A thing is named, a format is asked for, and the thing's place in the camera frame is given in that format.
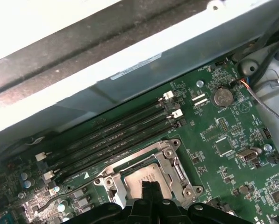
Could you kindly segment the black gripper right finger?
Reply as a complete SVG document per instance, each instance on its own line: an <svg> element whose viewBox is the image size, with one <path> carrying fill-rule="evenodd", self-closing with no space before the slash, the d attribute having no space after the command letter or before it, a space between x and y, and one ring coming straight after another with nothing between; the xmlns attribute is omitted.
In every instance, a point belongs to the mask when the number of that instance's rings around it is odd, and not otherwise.
<svg viewBox="0 0 279 224"><path fill-rule="evenodd" d="M153 206L161 224L240 224L241 219L212 206L195 203L187 210L164 199L160 184L151 182Z"/></svg>

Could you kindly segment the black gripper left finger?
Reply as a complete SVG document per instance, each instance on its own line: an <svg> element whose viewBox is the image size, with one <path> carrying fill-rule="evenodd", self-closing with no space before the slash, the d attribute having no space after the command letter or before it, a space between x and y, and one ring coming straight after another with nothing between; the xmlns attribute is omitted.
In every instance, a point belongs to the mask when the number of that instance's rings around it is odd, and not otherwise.
<svg viewBox="0 0 279 224"><path fill-rule="evenodd" d="M150 224L153 182L142 182L142 197L122 208L105 203L70 220L71 224Z"/></svg>

